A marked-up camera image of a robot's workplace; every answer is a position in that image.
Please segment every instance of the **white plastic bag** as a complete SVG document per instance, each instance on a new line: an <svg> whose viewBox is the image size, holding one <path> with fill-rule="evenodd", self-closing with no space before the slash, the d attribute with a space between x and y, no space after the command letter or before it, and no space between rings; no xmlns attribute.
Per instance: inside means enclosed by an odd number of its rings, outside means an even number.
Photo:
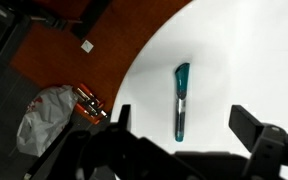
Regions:
<svg viewBox="0 0 288 180"><path fill-rule="evenodd" d="M76 102L72 86L51 87L40 92L19 126L19 151L40 157L68 123Z"/></svg>

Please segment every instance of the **wooden floor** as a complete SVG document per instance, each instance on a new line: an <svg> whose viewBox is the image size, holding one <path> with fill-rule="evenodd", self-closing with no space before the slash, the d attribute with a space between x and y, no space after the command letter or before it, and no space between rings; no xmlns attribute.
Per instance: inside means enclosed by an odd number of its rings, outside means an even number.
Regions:
<svg viewBox="0 0 288 180"><path fill-rule="evenodd" d="M87 35L94 48L87 54L70 33L34 23L11 65L46 88L85 83L105 109L113 107L119 86L137 54L151 36L190 0L112 0ZM39 0L62 17L81 15L89 0Z"/></svg>

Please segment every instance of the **white surface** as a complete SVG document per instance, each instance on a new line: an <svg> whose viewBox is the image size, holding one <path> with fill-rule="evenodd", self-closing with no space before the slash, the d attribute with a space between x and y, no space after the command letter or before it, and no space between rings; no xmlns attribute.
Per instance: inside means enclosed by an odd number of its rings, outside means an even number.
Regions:
<svg viewBox="0 0 288 180"><path fill-rule="evenodd" d="M81 46L81 48L84 49L84 51L87 53L90 53L93 47L93 44L91 44L88 40L85 40Z"/></svg>
<svg viewBox="0 0 288 180"><path fill-rule="evenodd" d="M183 62L191 68L185 136L177 143L174 70ZM288 132L288 0L191 2L137 56L118 92L112 121L123 104L132 105L132 133L170 153L248 156L228 127L232 104Z"/></svg>

